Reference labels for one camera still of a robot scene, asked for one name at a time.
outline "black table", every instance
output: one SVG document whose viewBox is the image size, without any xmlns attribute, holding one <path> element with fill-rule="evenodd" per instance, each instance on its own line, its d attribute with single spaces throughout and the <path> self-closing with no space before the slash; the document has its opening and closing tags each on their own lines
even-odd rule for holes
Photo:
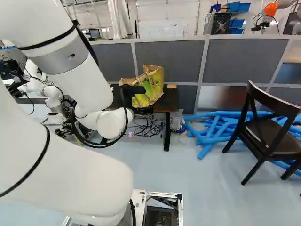
<svg viewBox="0 0 301 226">
<path fill-rule="evenodd" d="M 120 86 L 118 84 L 111 84 L 113 87 L 114 100 L 108 109 L 117 109 L 122 107 L 120 97 Z M 165 135 L 164 135 L 164 151 L 169 151 L 170 145 L 170 113 L 179 110 L 178 90 L 177 88 L 168 88 L 167 85 L 163 87 L 163 95 L 157 100 L 154 105 L 154 112 L 165 113 Z"/>
</svg>

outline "gray partition panel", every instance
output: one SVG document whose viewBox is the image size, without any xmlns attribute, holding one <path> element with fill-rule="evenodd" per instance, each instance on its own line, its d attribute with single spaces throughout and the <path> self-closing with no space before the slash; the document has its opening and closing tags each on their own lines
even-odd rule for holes
<svg viewBox="0 0 301 226">
<path fill-rule="evenodd" d="M 107 81 L 119 81 L 120 78 L 134 78 L 135 68 L 130 43 L 92 45 L 99 68 Z"/>
<path fill-rule="evenodd" d="M 301 84 L 301 64 L 283 63 L 274 83 Z"/>
<path fill-rule="evenodd" d="M 203 82 L 269 83 L 288 40 L 210 40 Z"/>
<path fill-rule="evenodd" d="M 246 93 L 246 86 L 202 86 L 198 111 L 241 111 L 246 101 Z"/>
<path fill-rule="evenodd" d="M 197 86 L 177 86 L 179 95 L 179 109 L 184 109 L 184 114 L 193 114 L 196 101 Z"/>
<path fill-rule="evenodd" d="M 198 82 L 204 40 L 135 43 L 139 74 L 143 65 L 164 67 L 164 81 Z"/>
<path fill-rule="evenodd" d="M 272 87 L 269 93 L 295 105 L 301 105 L 301 88 Z"/>
</svg>

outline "gray floor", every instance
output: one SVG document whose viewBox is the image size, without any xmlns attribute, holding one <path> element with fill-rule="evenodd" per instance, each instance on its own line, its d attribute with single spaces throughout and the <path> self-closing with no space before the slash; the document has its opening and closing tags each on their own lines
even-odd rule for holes
<svg viewBox="0 0 301 226">
<path fill-rule="evenodd" d="M 256 159 L 239 142 L 228 154 L 222 154 L 224 144 L 216 145 L 202 161 L 192 138 L 173 134 L 170 152 L 163 151 L 162 142 L 160 137 L 123 138 L 97 151 L 128 164 L 135 188 L 183 193 L 186 226 L 300 225 L 300 177 L 282 181 L 284 170 L 267 162 L 241 186 Z M 0 205 L 0 225 L 60 226 L 62 220 L 61 213 Z"/>
</svg>

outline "cubicle partition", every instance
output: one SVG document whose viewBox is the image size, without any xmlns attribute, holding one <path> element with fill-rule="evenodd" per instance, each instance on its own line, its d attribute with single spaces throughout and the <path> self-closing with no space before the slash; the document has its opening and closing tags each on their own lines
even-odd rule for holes
<svg viewBox="0 0 301 226">
<path fill-rule="evenodd" d="M 91 44 L 109 83 L 138 76 L 143 64 L 163 66 L 165 84 L 178 87 L 180 109 L 194 114 L 241 110 L 247 80 L 301 105 L 301 59 L 289 54 L 300 41 L 292 35 L 205 35 Z"/>
</svg>

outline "orange robot part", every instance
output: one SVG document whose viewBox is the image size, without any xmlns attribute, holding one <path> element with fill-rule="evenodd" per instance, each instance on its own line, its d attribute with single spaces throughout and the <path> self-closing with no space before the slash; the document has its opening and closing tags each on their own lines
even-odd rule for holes
<svg viewBox="0 0 301 226">
<path fill-rule="evenodd" d="M 278 9 L 278 3 L 277 2 L 270 2 L 265 8 L 264 12 L 268 16 L 274 16 L 276 14 L 276 11 Z"/>
</svg>

